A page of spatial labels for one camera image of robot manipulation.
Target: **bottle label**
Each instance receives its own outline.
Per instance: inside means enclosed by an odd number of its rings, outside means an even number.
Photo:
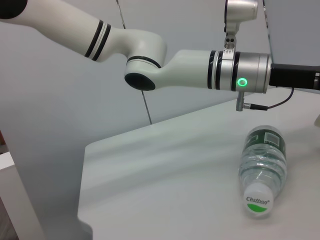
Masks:
[[[286,157],[285,140],[275,131],[260,129],[252,132],[246,137],[244,149],[256,144],[268,144],[278,149]]]

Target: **black cylinder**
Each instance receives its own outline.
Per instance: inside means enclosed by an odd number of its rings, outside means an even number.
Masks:
[[[320,90],[320,66],[271,64],[270,86]]]
[[[13,19],[26,8],[28,0],[0,0],[0,19]]]

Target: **plastic water bottle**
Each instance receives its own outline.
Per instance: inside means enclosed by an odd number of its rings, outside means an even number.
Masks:
[[[239,177],[245,208],[254,216],[269,213],[287,177],[286,145],[278,129],[263,125],[249,132]]]

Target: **green indicator light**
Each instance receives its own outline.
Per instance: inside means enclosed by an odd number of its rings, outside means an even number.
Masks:
[[[247,81],[247,79],[245,79],[245,78],[242,77],[242,78],[239,78],[239,79],[238,79],[237,83],[238,83],[238,85],[239,85],[240,87],[245,87],[245,86],[247,86],[248,81]]]

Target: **metal bracket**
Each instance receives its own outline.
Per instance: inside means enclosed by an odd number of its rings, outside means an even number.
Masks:
[[[234,59],[236,54],[236,34],[241,22],[257,18],[258,0],[225,0],[224,23],[226,37],[221,61],[220,89],[231,88]],[[236,110],[241,112],[244,107],[245,92],[239,92]]]

